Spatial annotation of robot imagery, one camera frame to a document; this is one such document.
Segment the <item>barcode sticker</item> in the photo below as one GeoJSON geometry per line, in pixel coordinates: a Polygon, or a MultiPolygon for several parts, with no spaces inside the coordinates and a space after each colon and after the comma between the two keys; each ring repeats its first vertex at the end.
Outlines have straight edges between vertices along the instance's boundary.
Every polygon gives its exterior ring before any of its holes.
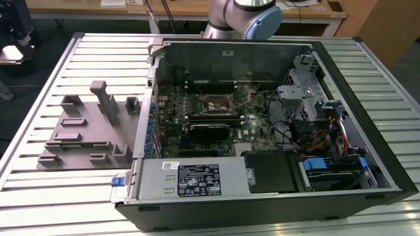
{"type": "Polygon", "coordinates": [[[164,162],[163,163],[163,169],[164,170],[176,170],[179,166],[179,162],[164,162]]]}
{"type": "Polygon", "coordinates": [[[133,13],[133,14],[145,14],[145,11],[127,11],[128,13],[133,13]]]}

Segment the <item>warning label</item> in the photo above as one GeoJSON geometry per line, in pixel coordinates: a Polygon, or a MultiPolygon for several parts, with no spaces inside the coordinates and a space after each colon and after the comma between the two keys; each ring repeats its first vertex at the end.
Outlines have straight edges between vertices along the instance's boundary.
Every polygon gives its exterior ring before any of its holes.
{"type": "Polygon", "coordinates": [[[200,197],[221,195],[219,165],[177,166],[177,195],[200,197]]]}

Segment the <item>aluminum profile table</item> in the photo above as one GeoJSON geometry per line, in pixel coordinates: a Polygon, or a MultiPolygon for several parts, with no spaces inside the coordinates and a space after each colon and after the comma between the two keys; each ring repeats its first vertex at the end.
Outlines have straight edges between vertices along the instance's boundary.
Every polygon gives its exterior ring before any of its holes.
{"type": "MultiPolygon", "coordinates": [[[[117,101],[143,98],[149,64],[151,37],[173,35],[75,34],[52,75],[35,101],[0,161],[0,234],[121,235],[121,236],[273,236],[300,235],[419,235],[420,194],[389,206],[376,206],[341,220],[293,222],[144,233],[109,203],[111,178],[127,170],[36,170],[63,112],[65,94],[83,101],[92,80],[105,80],[117,101]]],[[[197,35],[183,35],[195,38],[197,35]]],[[[323,42],[389,146],[420,188],[420,107],[363,42],[352,38],[276,37],[323,42]]]]}

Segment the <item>cable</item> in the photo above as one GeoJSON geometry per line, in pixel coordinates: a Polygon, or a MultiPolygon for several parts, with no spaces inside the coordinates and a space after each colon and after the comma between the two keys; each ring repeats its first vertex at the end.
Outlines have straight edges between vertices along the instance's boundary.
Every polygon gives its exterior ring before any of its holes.
{"type": "Polygon", "coordinates": [[[273,93],[271,94],[269,101],[268,101],[268,105],[267,105],[267,117],[268,117],[269,126],[273,127],[273,129],[283,135],[283,137],[285,137],[285,138],[288,139],[288,141],[291,142],[291,144],[296,147],[296,150],[297,150],[297,151],[301,151],[303,148],[299,146],[299,144],[293,141],[293,139],[292,139],[288,135],[285,135],[284,132],[281,132],[281,131],[276,128],[276,126],[273,126],[273,123],[271,122],[271,118],[269,118],[269,105],[271,105],[271,101],[272,101],[272,99],[273,99],[275,94],[276,94],[276,90],[275,90],[273,93]]]}
{"type": "Polygon", "coordinates": [[[281,146],[280,146],[280,149],[283,150],[283,151],[293,151],[293,150],[296,150],[296,148],[283,148],[283,146],[284,146],[284,135],[283,135],[283,138],[281,138],[281,143],[276,143],[276,144],[280,144],[281,146]]]}
{"type": "Polygon", "coordinates": [[[273,124],[275,124],[275,123],[283,123],[283,124],[285,124],[285,125],[291,125],[291,123],[289,123],[288,121],[284,121],[284,120],[275,121],[273,124]]]}
{"type": "Polygon", "coordinates": [[[40,85],[13,85],[13,86],[7,86],[8,88],[24,88],[24,87],[39,87],[43,88],[40,85]]]}
{"type": "Polygon", "coordinates": [[[315,133],[315,135],[313,135],[313,143],[312,143],[312,144],[316,143],[316,136],[319,135],[319,133],[327,132],[327,131],[328,131],[327,129],[316,131],[316,133],[315,133]]]}
{"type": "MultiPolygon", "coordinates": [[[[293,6],[288,5],[288,4],[284,2],[284,0],[281,0],[281,2],[284,3],[285,6],[293,7],[293,6]]],[[[297,7],[297,11],[299,11],[299,23],[301,23],[301,13],[300,13],[300,8],[301,8],[301,6],[297,6],[295,2],[291,2],[291,3],[293,3],[295,7],[297,7]]]]}
{"type": "Polygon", "coordinates": [[[171,24],[172,32],[173,32],[173,34],[176,34],[175,27],[173,27],[173,17],[172,17],[172,13],[171,13],[171,10],[169,10],[169,6],[168,6],[168,3],[167,3],[167,0],[161,0],[161,2],[163,2],[164,9],[165,9],[165,12],[167,12],[167,15],[168,15],[168,18],[169,18],[169,24],[171,24]]]}
{"type": "Polygon", "coordinates": [[[320,142],[317,145],[315,145],[315,146],[309,149],[308,152],[312,152],[313,150],[319,149],[319,148],[320,148],[321,146],[324,146],[327,143],[328,143],[328,142],[327,142],[327,139],[325,139],[323,142],[320,142]]]}
{"type": "Polygon", "coordinates": [[[339,138],[343,140],[343,149],[344,149],[345,155],[348,156],[348,153],[347,153],[347,139],[341,135],[339,135],[339,138]]]}
{"type": "Polygon", "coordinates": [[[149,9],[149,15],[151,15],[152,20],[155,21],[157,30],[159,30],[159,32],[161,32],[161,31],[160,31],[160,28],[159,28],[159,22],[157,22],[157,20],[156,20],[156,16],[155,16],[155,13],[153,13],[153,10],[152,10],[152,7],[151,7],[151,5],[149,5],[149,1],[148,1],[148,0],[145,0],[145,4],[147,4],[147,8],[149,9]]]}

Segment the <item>blue latch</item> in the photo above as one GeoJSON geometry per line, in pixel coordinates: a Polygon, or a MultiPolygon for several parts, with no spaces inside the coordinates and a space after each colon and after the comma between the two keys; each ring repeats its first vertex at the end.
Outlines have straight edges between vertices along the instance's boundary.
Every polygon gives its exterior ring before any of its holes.
{"type": "Polygon", "coordinates": [[[111,186],[112,187],[121,187],[121,186],[124,186],[124,180],[125,180],[124,177],[113,177],[112,180],[111,180],[111,186]]]}
{"type": "Polygon", "coordinates": [[[367,162],[365,158],[364,158],[364,157],[360,157],[360,158],[359,158],[359,161],[360,161],[360,164],[361,164],[361,168],[363,168],[363,169],[367,168],[367,167],[368,167],[368,162],[367,162]]]}
{"type": "Polygon", "coordinates": [[[327,169],[327,164],[323,158],[308,158],[303,162],[304,170],[317,170],[317,169],[327,169]]]}

